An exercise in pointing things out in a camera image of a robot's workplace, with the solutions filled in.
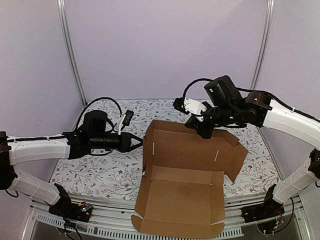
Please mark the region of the brown cardboard box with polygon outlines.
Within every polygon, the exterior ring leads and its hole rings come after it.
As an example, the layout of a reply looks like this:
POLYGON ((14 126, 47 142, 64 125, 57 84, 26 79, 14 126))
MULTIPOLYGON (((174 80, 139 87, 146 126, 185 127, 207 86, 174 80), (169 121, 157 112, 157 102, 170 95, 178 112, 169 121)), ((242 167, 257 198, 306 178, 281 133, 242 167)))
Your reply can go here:
POLYGON ((212 239, 224 229, 224 178, 235 181, 248 150, 226 130, 201 138, 153 120, 143 138, 142 178, 131 216, 142 234, 212 239))

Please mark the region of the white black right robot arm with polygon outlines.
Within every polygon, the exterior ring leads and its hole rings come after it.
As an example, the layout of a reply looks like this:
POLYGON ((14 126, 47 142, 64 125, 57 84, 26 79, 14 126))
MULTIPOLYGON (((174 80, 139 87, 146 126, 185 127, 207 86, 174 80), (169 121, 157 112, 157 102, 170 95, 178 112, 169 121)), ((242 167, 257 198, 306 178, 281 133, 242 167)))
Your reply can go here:
POLYGON ((227 75, 199 78, 184 89, 179 107, 190 115, 185 126, 203 139, 211 138, 215 128, 244 128, 251 124, 280 131, 314 148, 301 167, 268 189, 258 208, 262 218, 269 218, 290 197, 320 179, 320 120, 288 106, 272 93, 236 87, 227 75), (213 106, 187 96, 189 88, 198 82, 206 82, 204 90, 213 106))

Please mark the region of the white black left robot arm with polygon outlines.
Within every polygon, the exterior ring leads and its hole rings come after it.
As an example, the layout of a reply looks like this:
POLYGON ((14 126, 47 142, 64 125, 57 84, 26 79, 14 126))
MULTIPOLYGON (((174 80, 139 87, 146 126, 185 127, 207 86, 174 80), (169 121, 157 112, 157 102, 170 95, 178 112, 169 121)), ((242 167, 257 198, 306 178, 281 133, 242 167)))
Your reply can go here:
POLYGON ((79 159, 94 150, 108 153, 129 153, 143 145, 143 139, 123 129, 130 124, 133 112, 128 110, 114 125, 106 112, 92 110, 84 115, 83 123, 73 131, 45 137, 9 137, 0 133, 0 188, 38 199, 55 208, 63 217, 74 213, 67 191, 59 184, 49 184, 23 171, 15 170, 21 163, 79 159))

